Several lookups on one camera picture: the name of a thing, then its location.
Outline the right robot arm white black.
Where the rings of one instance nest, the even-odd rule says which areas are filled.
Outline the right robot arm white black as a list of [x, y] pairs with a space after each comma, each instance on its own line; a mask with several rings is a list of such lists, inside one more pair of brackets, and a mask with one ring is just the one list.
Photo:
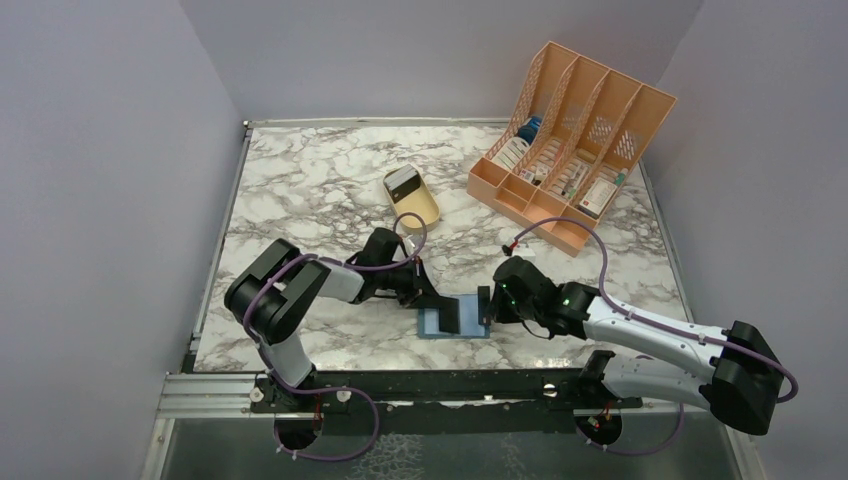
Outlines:
[[496, 323], [534, 321], [549, 336], [615, 344], [637, 357], [595, 351], [574, 389], [587, 405], [654, 398], [709, 411], [738, 431], [769, 431], [785, 379], [761, 333], [737, 321], [730, 329], [652, 314], [579, 282], [556, 284], [536, 266], [510, 257], [495, 270], [487, 310]]

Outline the blue card holder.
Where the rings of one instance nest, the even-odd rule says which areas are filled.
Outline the blue card holder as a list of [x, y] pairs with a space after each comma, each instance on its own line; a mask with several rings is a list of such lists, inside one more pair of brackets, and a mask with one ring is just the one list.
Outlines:
[[417, 335], [421, 339], [487, 339], [490, 327], [482, 321], [476, 294], [450, 295], [459, 303], [459, 332], [449, 333], [439, 329], [440, 313], [437, 309], [418, 311]]

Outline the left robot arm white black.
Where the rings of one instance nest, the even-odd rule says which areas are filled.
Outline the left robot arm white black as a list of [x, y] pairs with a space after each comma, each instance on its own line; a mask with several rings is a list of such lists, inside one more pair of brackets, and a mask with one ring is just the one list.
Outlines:
[[304, 254], [277, 239], [230, 285], [224, 304], [276, 375], [279, 401], [298, 411], [314, 397], [308, 378], [314, 365], [298, 335], [314, 300], [357, 305], [380, 291], [392, 292], [403, 308], [436, 310], [446, 332], [459, 331], [458, 301], [440, 295], [417, 253], [407, 251], [397, 232], [382, 227], [346, 262]]

